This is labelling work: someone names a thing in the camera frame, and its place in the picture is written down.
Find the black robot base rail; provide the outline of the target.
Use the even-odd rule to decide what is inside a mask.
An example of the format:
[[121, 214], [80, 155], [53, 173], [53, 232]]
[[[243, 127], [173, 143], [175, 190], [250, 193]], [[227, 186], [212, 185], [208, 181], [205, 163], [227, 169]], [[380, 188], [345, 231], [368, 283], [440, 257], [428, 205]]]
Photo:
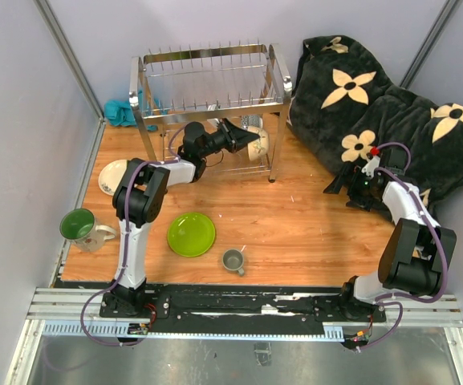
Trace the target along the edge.
[[326, 322], [381, 323], [378, 306], [361, 304], [351, 286], [144, 284], [103, 296], [103, 318], [156, 317], [161, 333], [245, 336], [321, 334]]

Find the blue patterned bowl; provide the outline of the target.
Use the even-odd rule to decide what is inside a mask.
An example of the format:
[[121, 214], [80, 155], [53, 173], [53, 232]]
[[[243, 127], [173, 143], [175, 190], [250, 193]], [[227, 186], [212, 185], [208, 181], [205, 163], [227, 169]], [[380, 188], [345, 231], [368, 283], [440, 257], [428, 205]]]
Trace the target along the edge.
[[254, 126], [256, 128], [263, 128], [263, 119], [260, 115], [244, 115], [241, 118], [241, 126]]

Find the cream bowl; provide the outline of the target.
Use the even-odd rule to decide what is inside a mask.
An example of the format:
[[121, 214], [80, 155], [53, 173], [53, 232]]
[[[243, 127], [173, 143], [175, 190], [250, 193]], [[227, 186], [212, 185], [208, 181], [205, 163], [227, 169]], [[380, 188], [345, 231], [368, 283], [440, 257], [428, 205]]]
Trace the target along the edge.
[[260, 158], [265, 156], [270, 149], [269, 133], [265, 129], [255, 126], [248, 126], [247, 131], [257, 134], [259, 136], [258, 139], [248, 143], [247, 151], [249, 160], [259, 160]]

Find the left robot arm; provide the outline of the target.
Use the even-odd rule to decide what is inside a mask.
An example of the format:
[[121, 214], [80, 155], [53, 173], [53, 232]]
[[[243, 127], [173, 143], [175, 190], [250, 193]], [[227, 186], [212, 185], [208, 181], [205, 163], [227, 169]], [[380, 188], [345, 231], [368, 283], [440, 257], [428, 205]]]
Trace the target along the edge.
[[138, 318], [148, 309], [144, 259], [152, 223], [160, 214], [164, 195], [177, 184], [198, 181], [206, 157], [226, 150], [236, 153], [261, 139], [251, 128], [221, 120], [209, 133], [200, 122], [183, 128], [182, 144], [173, 160], [130, 160], [112, 198], [120, 226], [120, 253], [116, 275], [104, 291], [100, 316]]

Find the steel wire dish rack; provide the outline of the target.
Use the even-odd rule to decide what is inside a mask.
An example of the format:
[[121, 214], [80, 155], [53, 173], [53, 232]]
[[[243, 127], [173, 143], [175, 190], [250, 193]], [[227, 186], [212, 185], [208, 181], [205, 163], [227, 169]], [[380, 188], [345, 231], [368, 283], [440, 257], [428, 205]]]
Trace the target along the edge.
[[243, 116], [278, 116], [267, 154], [227, 172], [265, 173], [275, 182], [292, 92], [286, 60], [277, 43], [218, 44], [148, 52], [131, 60], [128, 101], [147, 160], [171, 160], [180, 145], [177, 127]]

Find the green-lined floral mug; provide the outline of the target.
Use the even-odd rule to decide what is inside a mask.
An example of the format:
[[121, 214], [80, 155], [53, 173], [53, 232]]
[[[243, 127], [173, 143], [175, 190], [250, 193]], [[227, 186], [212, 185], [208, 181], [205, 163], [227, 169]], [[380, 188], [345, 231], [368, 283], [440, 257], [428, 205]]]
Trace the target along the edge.
[[74, 209], [67, 213], [60, 222], [59, 231], [63, 238], [88, 253], [101, 249], [117, 236], [115, 229], [101, 224], [88, 209]]

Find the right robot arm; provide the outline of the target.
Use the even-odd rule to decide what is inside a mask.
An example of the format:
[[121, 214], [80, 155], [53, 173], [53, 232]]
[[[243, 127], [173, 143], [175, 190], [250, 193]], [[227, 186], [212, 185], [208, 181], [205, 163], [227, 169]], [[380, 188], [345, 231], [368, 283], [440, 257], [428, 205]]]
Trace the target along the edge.
[[405, 176], [411, 160], [405, 145], [381, 144], [368, 152], [365, 165], [346, 162], [324, 189], [337, 194], [346, 187], [352, 208], [369, 211], [382, 205], [395, 228], [377, 270], [350, 278], [337, 295], [316, 298], [316, 317], [363, 321], [402, 298], [433, 303], [443, 296], [457, 236], [432, 217], [419, 189]]

